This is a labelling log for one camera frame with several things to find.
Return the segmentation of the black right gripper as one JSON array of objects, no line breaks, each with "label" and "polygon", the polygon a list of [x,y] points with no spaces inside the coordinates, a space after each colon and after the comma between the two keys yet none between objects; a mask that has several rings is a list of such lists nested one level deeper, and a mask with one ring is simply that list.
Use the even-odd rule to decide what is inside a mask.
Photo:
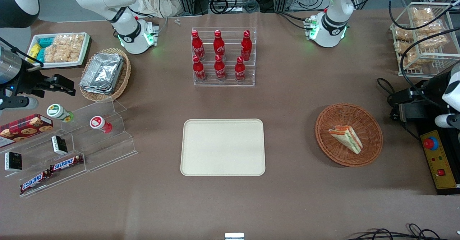
[{"label": "black right gripper", "polygon": [[32,67],[33,65],[29,62],[22,63],[18,75],[10,82],[10,85],[13,86],[12,96],[30,94],[44,98],[45,91],[63,92],[70,96],[76,95],[74,81],[59,74],[48,78],[39,70],[28,71]]}]

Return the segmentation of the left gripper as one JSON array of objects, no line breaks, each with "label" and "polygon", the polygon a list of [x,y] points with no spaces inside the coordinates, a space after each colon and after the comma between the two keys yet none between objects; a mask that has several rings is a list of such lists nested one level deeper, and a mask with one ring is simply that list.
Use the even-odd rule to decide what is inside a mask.
[{"label": "left gripper", "polygon": [[[435,76],[430,79],[421,80],[419,82],[419,89],[433,102],[440,106],[447,106],[447,103],[442,99],[442,95],[446,91],[449,81],[450,76]],[[413,88],[394,92],[390,97],[391,107],[418,102],[424,102],[424,96]]]}]

